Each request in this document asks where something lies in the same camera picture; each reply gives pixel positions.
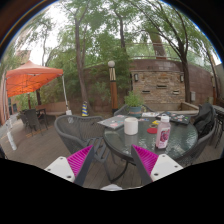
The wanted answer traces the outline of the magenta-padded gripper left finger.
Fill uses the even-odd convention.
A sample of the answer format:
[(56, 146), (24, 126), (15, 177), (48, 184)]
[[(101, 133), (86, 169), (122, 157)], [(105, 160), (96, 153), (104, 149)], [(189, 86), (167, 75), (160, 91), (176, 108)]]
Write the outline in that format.
[(58, 157), (45, 170), (76, 185), (82, 186), (94, 154), (94, 146), (90, 145), (69, 157)]

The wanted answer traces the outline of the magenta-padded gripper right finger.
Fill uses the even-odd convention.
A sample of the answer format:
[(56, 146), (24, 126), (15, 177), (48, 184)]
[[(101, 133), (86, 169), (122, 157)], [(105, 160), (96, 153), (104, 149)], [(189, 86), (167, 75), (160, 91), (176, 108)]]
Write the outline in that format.
[(131, 155), (144, 185), (182, 169), (182, 166), (167, 154), (157, 155), (140, 146), (132, 145)]

